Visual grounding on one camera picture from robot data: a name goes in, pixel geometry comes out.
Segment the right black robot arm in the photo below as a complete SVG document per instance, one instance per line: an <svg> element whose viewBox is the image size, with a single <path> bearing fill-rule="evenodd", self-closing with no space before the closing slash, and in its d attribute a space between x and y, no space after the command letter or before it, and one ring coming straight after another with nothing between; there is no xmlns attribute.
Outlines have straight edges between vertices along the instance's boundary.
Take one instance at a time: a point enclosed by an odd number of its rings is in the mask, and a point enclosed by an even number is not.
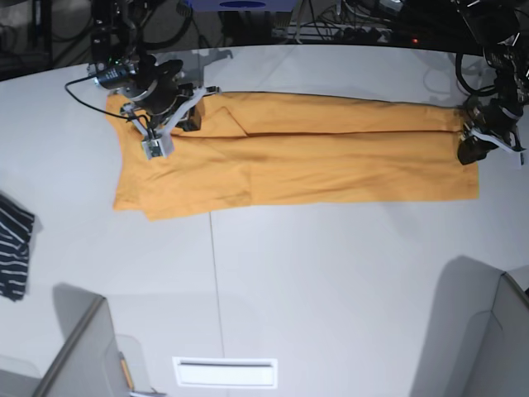
<svg viewBox="0 0 529 397"><path fill-rule="evenodd" d="M177 3L184 17L182 26L169 39L151 42L144 38L145 28L162 5L161 1L93 1L91 12L92 62L88 75L68 82L64 89L76 102L109 117L138 122L144 135L152 138L177 109L190 99L198 87L181 81L182 60L159 62L154 50L175 45L193 22L188 1ZM78 98L70 89L74 84L93 80L99 87L125 96L132 106L119 113L97 108Z"/></svg>

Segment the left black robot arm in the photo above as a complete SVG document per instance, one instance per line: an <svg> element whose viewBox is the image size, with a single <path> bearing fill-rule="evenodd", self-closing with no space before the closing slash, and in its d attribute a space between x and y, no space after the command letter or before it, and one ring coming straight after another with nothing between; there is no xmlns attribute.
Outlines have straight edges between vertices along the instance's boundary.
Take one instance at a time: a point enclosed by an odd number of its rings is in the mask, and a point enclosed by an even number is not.
<svg viewBox="0 0 529 397"><path fill-rule="evenodd" d="M493 85L471 88L462 74L463 55L455 56L455 75L468 97L461 106L463 130L457 149L462 165L483 160L500 149L524 162L517 123L528 105L528 44L517 18L523 1L456 1L484 60L496 77Z"/></svg>

